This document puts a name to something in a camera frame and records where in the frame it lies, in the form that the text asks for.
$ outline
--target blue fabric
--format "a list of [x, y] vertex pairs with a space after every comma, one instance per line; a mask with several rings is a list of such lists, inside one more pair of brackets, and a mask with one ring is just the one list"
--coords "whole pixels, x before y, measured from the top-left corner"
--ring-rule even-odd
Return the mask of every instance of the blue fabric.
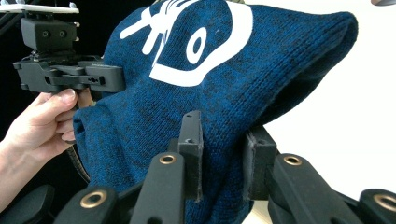
[[240, 223], [238, 138], [299, 104], [352, 48], [348, 12], [311, 15], [222, 0], [172, 0], [133, 12], [114, 30], [105, 63], [123, 68], [126, 90], [105, 94], [75, 117], [91, 185], [125, 190], [152, 157], [202, 112], [204, 198], [188, 201], [187, 223]]

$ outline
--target white graphic print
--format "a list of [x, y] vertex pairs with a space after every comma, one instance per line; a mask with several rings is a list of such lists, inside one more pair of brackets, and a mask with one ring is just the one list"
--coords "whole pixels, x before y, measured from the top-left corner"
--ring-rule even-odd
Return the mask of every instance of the white graphic print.
[[[166, 41], [171, 35], [173, 24], [177, 20], [178, 15], [186, 7], [198, 1], [199, 0], [166, 1], [161, 6], [160, 12], [154, 16], [151, 16], [149, 8], [146, 8], [141, 14], [142, 19], [140, 21], [127, 27], [120, 33], [120, 38], [124, 39], [149, 25], [151, 27], [151, 32], [142, 48], [144, 54], [151, 53], [157, 37], [162, 35], [161, 44], [149, 75], [151, 78], [182, 87], [199, 85], [210, 70], [231, 59], [248, 42], [253, 29], [253, 15], [250, 7], [233, 2], [226, 2], [233, 19], [230, 37], [222, 45], [213, 50], [201, 64], [193, 70], [183, 71], [157, 63], [163, 51], [163, 47], [166, 45]], [[200, 60], [205, 48], [206, 35], [206, 28], [201, 27], [190, 38], [186, 48], [186, 56], [191, 64], [196, 64]], [[198, 50], [194, 52], [194, 44], [197, 41], [199, 41], [200, 45]]]

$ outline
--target screw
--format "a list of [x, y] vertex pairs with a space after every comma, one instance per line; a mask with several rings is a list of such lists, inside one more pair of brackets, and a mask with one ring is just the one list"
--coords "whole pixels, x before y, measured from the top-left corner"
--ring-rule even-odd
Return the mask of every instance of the screw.
[[60, 31], [60, 32], [59, 32], [59, 36], [60, 36], [61, 38], [66, 37], [66, 34], [67, 34], [66, 31]]
[[49, 38], [50, 37], [50, 32], [49, 31], [43, 31], [42, 36], [44, 38]]

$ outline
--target metal grommet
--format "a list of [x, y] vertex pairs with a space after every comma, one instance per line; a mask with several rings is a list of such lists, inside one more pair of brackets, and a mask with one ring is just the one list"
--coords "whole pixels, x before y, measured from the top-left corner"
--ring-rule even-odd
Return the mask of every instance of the metal grommet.
[[283, 160], [289, 165], [301, 165], [303, 162], [295, 156], [287, 156]]
[[174, 163], [175, 161], [176, 161], [176, 157], [172, 155], [164, 155], [160, 157], [160, 163], [165, 165]]
[[392, 198], [386, 194], [376, 194], [374, 196], [374, 201], [379, 205], [381, 205], [383, 208], [396, 212], [396, 205], [390, 204], [390, 203], [396, 204], [396, 198]]
[[107, 198], [107, 192], [99, 189], [94, 192], [91, 192], [87, 195], [85, 195], [79, 205], [83, 208], [94, 208], [96, 206], [99, 206], [101, 203], [103, 203]]

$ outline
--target white wall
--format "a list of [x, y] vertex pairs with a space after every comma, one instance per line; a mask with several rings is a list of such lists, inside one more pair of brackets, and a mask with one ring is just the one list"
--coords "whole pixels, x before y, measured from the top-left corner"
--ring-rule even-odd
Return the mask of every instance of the white wall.
[[309, 13], [352, 12], [359, 37], [301, 104], [265, 125], [282, 153], [311, 162], [329, 185], [359, 199], [396, 192], [396, 5], [370, 0], [246, 0]]

